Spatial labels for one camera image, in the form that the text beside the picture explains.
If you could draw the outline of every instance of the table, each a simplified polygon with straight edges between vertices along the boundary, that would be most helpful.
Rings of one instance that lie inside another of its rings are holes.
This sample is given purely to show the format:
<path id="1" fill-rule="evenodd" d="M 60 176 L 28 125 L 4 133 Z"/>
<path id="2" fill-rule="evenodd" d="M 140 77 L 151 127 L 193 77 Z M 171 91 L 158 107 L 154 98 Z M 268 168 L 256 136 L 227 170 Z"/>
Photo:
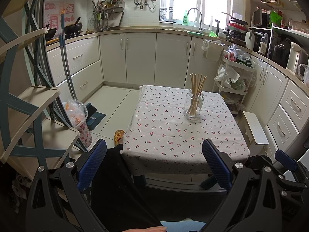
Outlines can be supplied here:
<path id="1" fill-rule="evenodd" d="M 201 150 L 207 138 L 233 161 L 248 159 L 250 151 L 220 94 L 204 92 L 200 116 L 190 120 L 183 114 L 187 93 L 186 89 L 140 87 L 122 153 L 133 175 L 210 173 Z"/>

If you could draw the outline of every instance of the wooden stool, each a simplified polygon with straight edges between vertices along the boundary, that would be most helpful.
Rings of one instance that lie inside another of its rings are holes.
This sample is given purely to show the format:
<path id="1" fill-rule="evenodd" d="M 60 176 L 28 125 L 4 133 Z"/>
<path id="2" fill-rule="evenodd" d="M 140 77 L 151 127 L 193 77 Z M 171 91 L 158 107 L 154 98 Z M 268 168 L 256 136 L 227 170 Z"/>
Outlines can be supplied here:
<path id="1" fill-rule="evenodd" d="M 250 156 L 260 154 L 263 147 L 269 144 L 263 128 L 254 113 L 243 112 L 239 129 L 250 150 Z"/>

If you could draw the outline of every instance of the tile floor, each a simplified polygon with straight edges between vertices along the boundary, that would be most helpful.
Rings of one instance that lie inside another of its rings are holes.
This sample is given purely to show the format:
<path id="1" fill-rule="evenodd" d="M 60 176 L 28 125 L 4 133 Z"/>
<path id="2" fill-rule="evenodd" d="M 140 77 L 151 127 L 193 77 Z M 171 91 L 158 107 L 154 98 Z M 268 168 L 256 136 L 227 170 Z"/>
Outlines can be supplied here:
<path id="1" fill-rule="evenodd" d="M 114 133 L 118 129 L 127 129 L 138 99 L 138 89 L 102 86 L 86 100 L 85 104 L 91 102 L 98 112 L 106 114 L 91 131 L 93 139 L 91 147 L 100 138 L 106 141 L 107 148 L 114 147 Z"/>

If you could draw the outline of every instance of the countertop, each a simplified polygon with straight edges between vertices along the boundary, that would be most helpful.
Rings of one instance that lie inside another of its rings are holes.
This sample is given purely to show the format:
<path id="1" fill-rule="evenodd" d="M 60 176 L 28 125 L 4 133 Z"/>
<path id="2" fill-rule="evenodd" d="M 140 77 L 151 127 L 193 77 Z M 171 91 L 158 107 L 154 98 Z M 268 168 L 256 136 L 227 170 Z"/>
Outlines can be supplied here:
<path id="1" fill-rule="evenodd" d="M 167 33 L 167 34 L 176 34 L 176 35 L 183 35 L 183 36 L 190 36 L 190 37 L 196 37 L 193 35 L 188 34 L 187 32 L 184 31 L 185 29 L 183 28 L 175 28 L 175 27 L 167 27 L 167 26 L 133 26 L 133 27 L 122 27 L 119 30 L 111 30 L 107 32 L 98 32 L 98 33 L 92 33 L 92 34 L 84 34 L 80 35 L 78 37 L 70 38 L 65 40 L 65 43 L 72 43 L 78 40 L 86 39 L 86 38 L 91 38 L 91 37 L 96 37 L 96 36 L 101 36 L 101 35 L 109 35 L 109 34 L 120 34 L 120 33 L 130 33 L 130 32 L 153 32 L 153 33 Z M 202 39 L 208 39 L 208 40 L 217 40 L 218 38 L 214 37 L 209 37 L 209 36 L 203 36 L 200 37 Z M 228 46 L 231 46 L 232 43 L 225 41 L 223 38 L 220 38 L 220 41 L 223 44 L 226 44 Z M 54 48 L 59 47 L 59 42 L 51 44 L 46 47 L 47 51 L 50 51 Z M 272 60 L 268 59 L 267 57 L 264 57 L 257 52 L 254 52 L 252 50 L 249 50 L 247 48 L 241 47 L 240 49 L 244 50 L 245 52 L 248 52 L 252 54 L 253 56 L 256 56 L 257 58 L 262 59 L 263 61 L 267 62 L 271 66 L 275 67 L 277 70 L 285 74 L 290 80 L 292 80 L 296 85 L 298 85 L 304 92 L 307 94 L 309 97 L 309 87 L 307 87 L 301 80 L 299 80 L 289 69 L 285 69 L 278 65 L 277 63 L 273 62 Z"/>

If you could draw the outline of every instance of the glass jar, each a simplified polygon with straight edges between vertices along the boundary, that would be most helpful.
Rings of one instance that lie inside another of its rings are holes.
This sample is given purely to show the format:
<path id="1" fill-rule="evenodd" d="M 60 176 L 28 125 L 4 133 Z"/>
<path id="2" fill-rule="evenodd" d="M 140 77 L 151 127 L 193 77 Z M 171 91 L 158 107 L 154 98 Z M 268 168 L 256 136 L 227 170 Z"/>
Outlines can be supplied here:
<path id="1" fill-rule="evenodd" d="M 187 115 L 189 118 L 195 118 L 200 114 L 203 106 L 204 94 L 195 96 L 192 94 L 192 89 L 186 95 L 186 100 L 183 107 L 183 114 Z"/>

